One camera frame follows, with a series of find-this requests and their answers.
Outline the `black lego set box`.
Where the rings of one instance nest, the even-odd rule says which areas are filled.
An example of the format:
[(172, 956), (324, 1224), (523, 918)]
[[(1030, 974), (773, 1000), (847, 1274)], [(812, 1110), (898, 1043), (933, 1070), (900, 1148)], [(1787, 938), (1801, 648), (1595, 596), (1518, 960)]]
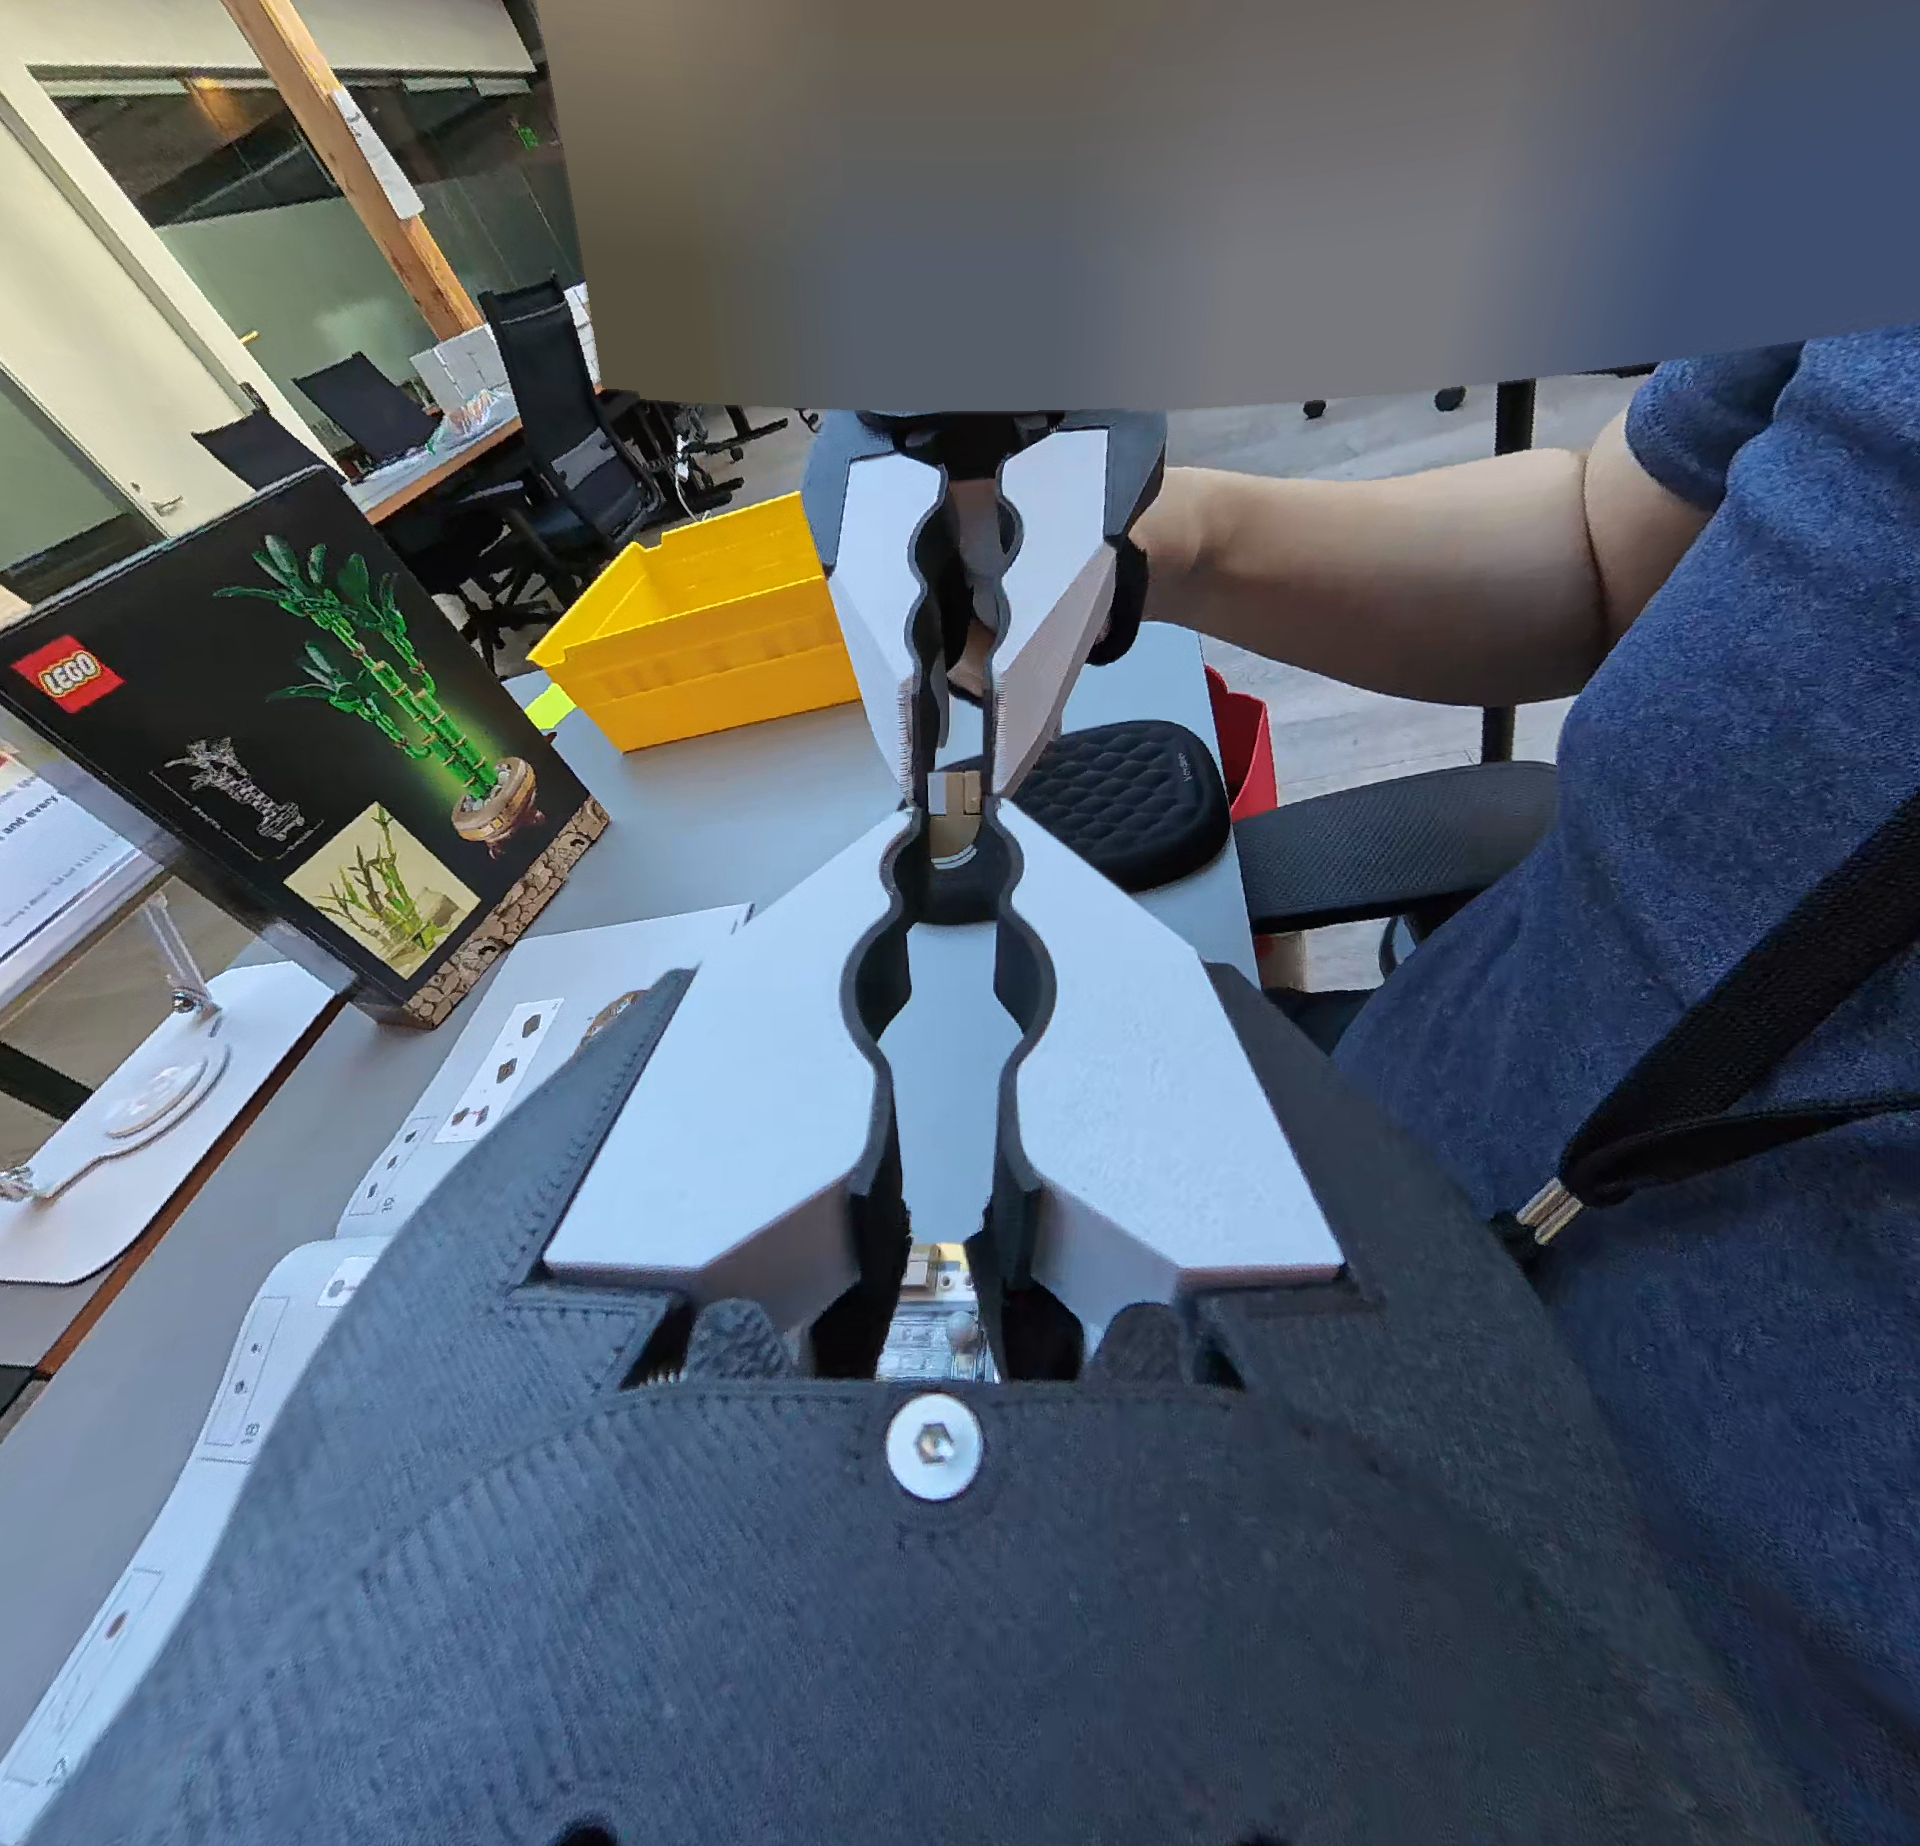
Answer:
[(378, 1023), (439, 1026), (608, 816), (315, 466), (4, 629), (45, 776)]

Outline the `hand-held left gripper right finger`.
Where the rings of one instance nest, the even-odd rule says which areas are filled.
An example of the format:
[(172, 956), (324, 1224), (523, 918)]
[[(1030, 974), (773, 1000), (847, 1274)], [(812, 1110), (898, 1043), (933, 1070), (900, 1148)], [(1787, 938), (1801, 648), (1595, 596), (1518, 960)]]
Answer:
[(1340, 1242), (1207, 963), (1013, 801), (981, 1323), (999, 1371), (1078, 1371), (1130, 1305), (1337, 1281)]

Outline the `black mesh office chair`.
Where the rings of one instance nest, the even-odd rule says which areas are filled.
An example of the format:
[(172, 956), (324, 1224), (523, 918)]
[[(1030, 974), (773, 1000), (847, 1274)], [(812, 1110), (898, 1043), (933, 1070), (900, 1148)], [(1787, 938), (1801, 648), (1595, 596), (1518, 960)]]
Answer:
[(478, 306), (514, 392), (531, 501), (523, 526), (553, 558), (605, 564), (662, 514), (665, 494), (589, 376), (558, 277), (485, 292)]
[(301, 392), (359, 447), (374, 468), (429, 449), (438, 420), (365, 351), (297, 377)]
[(194, 440), (252, 490), (269, 490), (313, 470), (337, 472), (333, 460), (280, 424), (272, 412), (195, 432)]

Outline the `yellow plastic bin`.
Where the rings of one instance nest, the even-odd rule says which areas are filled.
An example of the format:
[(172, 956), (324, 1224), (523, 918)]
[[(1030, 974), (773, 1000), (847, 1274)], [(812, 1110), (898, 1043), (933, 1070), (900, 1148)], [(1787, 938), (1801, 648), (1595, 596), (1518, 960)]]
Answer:
[(800, 494), (631, 544), (529, 659), (623, 754), (860, 698)]

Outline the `red container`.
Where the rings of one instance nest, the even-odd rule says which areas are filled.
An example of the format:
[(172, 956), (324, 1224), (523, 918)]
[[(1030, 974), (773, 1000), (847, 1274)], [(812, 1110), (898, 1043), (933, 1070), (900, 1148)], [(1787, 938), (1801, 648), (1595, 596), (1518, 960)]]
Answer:
[(1210, 663), (1205, 671), (1231, 819), (1244, 824), (1280, 804), (1268, 710), (1257, 694), (1234, 691)]

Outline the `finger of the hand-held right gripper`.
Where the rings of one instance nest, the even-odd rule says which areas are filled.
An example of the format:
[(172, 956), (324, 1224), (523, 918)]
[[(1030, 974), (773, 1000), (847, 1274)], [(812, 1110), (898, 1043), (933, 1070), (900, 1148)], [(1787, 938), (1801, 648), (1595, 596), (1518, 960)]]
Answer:
[(946, 494), (946, 474), (922, 460), (855, 460), (829, 574), (860, 698), (905, 804), (928, 804), (947, 728), (946, 624), (915, 552)]
[(989, 659), (989, 791), (999, 799), (1018, 791), (1059, 728), (1112, 608), (1108, 464), (1107, 433), (1050, 433), (999, 472), (1017, 523)]

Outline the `stack of white boxes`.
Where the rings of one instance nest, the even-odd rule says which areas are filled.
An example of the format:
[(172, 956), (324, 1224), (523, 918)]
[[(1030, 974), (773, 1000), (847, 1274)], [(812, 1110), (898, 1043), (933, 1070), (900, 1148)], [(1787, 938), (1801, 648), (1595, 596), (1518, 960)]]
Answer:
[(443, 414), (466, 412), (487, 394), (513, 397), (490, 324), (420, 349), (411, 356), (411, 369)]

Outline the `white mat with stand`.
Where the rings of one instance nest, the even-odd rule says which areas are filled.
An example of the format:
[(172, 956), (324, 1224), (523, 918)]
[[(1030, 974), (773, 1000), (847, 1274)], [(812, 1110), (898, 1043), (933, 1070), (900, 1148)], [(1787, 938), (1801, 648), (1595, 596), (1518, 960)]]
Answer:
[(113, 1266), (333, 1007), (297, 963), (207, 978), (164, 894), (139, 918), (174, 1006), (23, 1166), (3, 1176), (3, 1283), (68, 1286)]

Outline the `white printed sign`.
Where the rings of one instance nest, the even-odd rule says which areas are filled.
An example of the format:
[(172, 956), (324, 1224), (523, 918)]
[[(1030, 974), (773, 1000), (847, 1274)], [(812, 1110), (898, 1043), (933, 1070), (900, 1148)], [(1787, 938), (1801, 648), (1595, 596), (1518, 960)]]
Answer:
[(3, 751), (3, 1009), (45, 984), (130, 918), (166, 870)]

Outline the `person's right forearm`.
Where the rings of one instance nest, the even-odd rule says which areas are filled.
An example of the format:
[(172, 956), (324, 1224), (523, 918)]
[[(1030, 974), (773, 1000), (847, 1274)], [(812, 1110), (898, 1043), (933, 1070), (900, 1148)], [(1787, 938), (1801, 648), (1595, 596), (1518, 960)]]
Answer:
[(1393, 698), (1568, 698), (1710, 522), (1625, 426), (1381, 480), (1171, 470), (1134, 530), (1146, 617)]

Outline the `wooden ceiling beam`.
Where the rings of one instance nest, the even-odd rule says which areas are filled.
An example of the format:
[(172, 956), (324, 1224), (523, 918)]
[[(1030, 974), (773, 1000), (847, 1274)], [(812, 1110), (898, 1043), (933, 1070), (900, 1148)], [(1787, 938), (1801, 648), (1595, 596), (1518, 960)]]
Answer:
[(435, 340), (480, 328), (482, 310), (427, 225), (419, 189), (327, 60), (293, 0), (220, 4)]

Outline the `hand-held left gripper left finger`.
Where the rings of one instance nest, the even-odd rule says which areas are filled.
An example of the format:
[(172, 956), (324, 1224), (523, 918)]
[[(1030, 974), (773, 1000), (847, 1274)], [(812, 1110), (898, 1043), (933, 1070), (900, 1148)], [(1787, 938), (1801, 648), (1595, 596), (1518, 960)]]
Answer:
[(895, 811), (709, 951), (543, 1261), (749, 1299), (816, 1368), (872, 1368), (912, 1248), (893, 1074), (919, 814)]

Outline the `wooden office table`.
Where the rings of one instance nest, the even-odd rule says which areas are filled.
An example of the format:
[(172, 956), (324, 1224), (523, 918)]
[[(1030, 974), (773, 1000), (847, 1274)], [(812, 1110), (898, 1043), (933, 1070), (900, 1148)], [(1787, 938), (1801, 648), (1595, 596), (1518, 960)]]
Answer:
[(510, 449), (522, 440), (522, 433), (523, 422), (518, 417), (500, 418), (471, 440), (453, 444), (447, 452), (424, 451), (380, 468), (357, 482), (348, 482), (346, 496), (374, 526), (381, 526), (433, 494), (448, 488), (451, 482), (468, 475), (496, 452)]

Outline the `black quilted wrist rest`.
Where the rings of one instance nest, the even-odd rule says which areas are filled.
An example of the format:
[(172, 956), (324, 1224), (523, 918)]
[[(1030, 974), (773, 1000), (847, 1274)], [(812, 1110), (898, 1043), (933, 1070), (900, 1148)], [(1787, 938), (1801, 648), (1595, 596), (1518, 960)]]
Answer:
[[(1037, 826), (1130, 894), (1177, 884), (1231, 840), (1231, 798), (1199, 733), (1165, 720), (1126, 720), (1064, 733), (1013, 795)], [(935, 861), (925, 923), (990, 923), (1000, 874), (978, 851)]]

